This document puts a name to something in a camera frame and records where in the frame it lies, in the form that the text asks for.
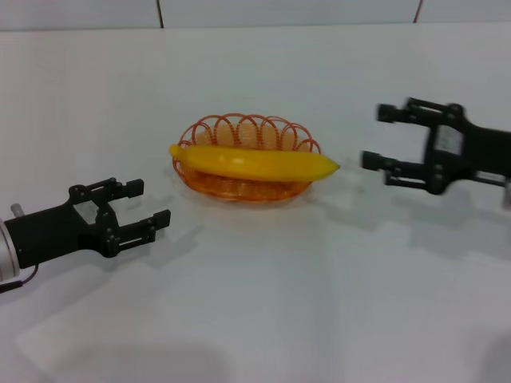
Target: white table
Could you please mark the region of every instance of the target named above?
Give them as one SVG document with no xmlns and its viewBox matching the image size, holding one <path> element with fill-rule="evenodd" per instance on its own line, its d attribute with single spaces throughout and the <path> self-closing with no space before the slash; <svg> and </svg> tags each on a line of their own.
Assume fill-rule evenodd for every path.
<svg viewBox="0 0 511 383">
<path fill-rule="evenodd" d="M 356 164 L 420 158 L 425 130 L 375 122 L 381 102 L 454 101 L 509 128 L 510 39 L 511 24 L 0 34 L 0 216 L 112 176 L 145 180 L 121 222 L 172 211 L 147 247 L 56 259 L 0 296 L 1 380 L 508 382 L 502 190 L 435 197 Z M 284 207 L 195 195 L 167 148 L 229 112 L 304 124 L 346 166 Z"/>
</svg>

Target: yellow banana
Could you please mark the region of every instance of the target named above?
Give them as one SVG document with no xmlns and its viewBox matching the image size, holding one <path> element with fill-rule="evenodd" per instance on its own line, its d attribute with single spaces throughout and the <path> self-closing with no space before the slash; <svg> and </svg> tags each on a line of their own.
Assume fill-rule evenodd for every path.
<svg viewBox="0 0 511 383">
<path fill-rule="evenodd" d="M 187 168 L 243 180 L 309 182 L 326 178 L 340 168 L 328 157 L 310 152 L 201 145 L 172 145 L 169 152 Z"/>
</svg>

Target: white wall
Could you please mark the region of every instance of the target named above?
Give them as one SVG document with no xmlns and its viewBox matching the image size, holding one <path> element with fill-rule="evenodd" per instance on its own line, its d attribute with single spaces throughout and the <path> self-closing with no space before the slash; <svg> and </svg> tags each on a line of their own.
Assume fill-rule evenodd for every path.
<svg viewBox="0 0 511 383">
<path fill-rule="evenodd" d="M 412 22 L 418 0 L 160 0 L 167 28 Z"/>
<path fill-rule="evenodd" d="M 511 22 L 510 0 L 424 0 L 420 22 Z"/>
<path fill-rule="evenodd" d="M 0 30 L 159 27 L 156 0 L 0 0 Z"/>
</svg>

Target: plastic banana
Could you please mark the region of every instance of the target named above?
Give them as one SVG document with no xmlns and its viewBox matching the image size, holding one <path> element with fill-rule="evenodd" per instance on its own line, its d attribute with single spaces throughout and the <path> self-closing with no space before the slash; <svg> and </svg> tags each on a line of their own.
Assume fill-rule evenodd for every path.
<svg viewBox="0 0 511 383">
<path fill-rule="evenodd" d="M 326 178 L 340 168 L 328 157 L 310 152 L 202 145 L 172 145 L 169 152 L 187 168 L 243 180 L 309 182 Z"/>
</svg>

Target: basket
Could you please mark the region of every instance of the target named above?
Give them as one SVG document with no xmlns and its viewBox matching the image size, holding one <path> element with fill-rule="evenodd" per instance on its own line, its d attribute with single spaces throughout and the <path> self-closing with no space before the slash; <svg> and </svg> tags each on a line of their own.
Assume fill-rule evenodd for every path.
<svg viewBox="0 0 511 383">
<path fill-rule="evenodd" d="M 321 153 L 318 143 L 302 125 L 280 117 L 238 113 L 206 116 L 186 129 L 179 145 L 219 145 L 259 150 Z M 311 182 L 267 182 L 215 176 L 186 168 L 173 160 L 174 169 L 192 190 L 217 198 L 246 202 L 276 202 L 305 191 Z"/>
</svg>

